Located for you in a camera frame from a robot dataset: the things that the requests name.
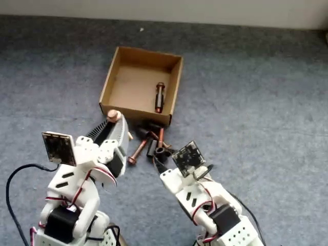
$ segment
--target cardboard box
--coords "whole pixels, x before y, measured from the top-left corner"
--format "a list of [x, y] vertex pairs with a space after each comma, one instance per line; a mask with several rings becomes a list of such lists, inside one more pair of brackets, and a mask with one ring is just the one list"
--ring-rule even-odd
[[[126, 118], [171, 123], [182, 72], [181, 56], [117, 47], [99, 105], [103, 114], [120, 110]], [[156, 85], [165, 84], [162, 113], [155, 112]]]

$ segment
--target carpet floor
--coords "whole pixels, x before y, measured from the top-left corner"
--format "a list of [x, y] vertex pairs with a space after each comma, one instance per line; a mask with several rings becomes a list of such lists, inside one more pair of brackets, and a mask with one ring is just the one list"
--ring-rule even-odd
[[[75, 138], [103, 120], [98, 100], [116, 46], [184, 57], [165, 139], [177, 149], [196, 141], [213, 178], [257, 216], [267, 245], [328, 244], [328, 47], [315, 31], [1, 16], [3, 197], [15, 168], [53, 167], [42, 131]], [[198, 228], [145, 155], [109, 194], [100, 190], [100, 209], [131, 246], [190, 246]], [[52, 175], [27, 169], [11, 185], [27, 237]], [[4, 199], [0, 228], [2, 245], [22, 245]]]

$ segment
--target red wire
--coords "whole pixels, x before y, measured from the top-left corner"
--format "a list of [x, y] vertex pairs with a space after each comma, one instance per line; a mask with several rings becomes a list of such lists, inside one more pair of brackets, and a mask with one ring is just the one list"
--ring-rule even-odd
[[194, 210], [192, 216], [191, 216], [191, 220], [194, 222], [195, 226], [197, 225], [197, 223], [194, 221], [194, 217], [195, 217], [195, 214], [197, 213], [197, 211], [201, 208], [201, 206], [205, 205], [206, 203], [209, 203], [209, 202], [212, 202], [211, 200], [208, 200], [208, 201], [204, 201], [202, 202], [200, 205], [197, 206], [197, 208]]
[[113, 174], [107, 172], [107, 171], [104, 170], [104, 169], [98, 168], [98, 167], [96, 167], [96, 168], [94, 168], [94, 169], [99, 170], [99, 171], [101, 171], [101, 172], [107, 174], [107, 175], [113, 180], [113, 182], [115, 183], [115, 186], [117, 186], [117, 181], [116, 181], [116, 178], [113, 176]]

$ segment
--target copper bolt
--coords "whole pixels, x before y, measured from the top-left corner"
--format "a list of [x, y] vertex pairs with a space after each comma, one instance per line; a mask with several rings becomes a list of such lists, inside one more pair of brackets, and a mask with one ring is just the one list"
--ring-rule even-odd
[[148, 138], [146, 138], [145, 140], [143, 140], [141, 142], [141, 144], [139, 145], [138, 149], [134, 152], [134, 154], [132, 156], [128, 157], [128, 162], [132, 165], [136, 165], [137, 163], [137, 158], [139, 156], [139, 154], [141, 153], [141, 151], [143, 150], [143, 148], [146, 146], [148, 141]]
[[109, 122], [115, 123], [119, 119], [121, 119], [121, 116], [122, 116], [121, 112], [119, 112], [119, 111], [117, 111], [115, 109], [112, 109], [112, 110], [108, 111], [108, 113], [107, 113], [107, 120]]
[[[157, 136], [154, 132], [151, 131], [150, 134], [151, 134], [151, 136], [152, 136], [155, 140], [159, 141], [158, 136]], [[168, 144], [166, 144], [166, 143], [163, 141], [163, 147], [166, 148], [166, 149], [168, 149], [168, 148], [171, 147], [171, 145], [168, 145]]]
[[163, 147], [163, 137], [164, 137], [164, 128], [161, 128], [159, 130], [159, 139], [158, 139], [158, 147], [162, 148]]
[[164, 90], [164, 88], [165, 88], [165, 85], [162, 82], [159, 82], [156, 85], [156, 89], [157, 89], [156, 100], [155, 100], [155, 112], [156, 113], [161, 113], [163, 110], [163, 105], [164, 105], [163, 90]]

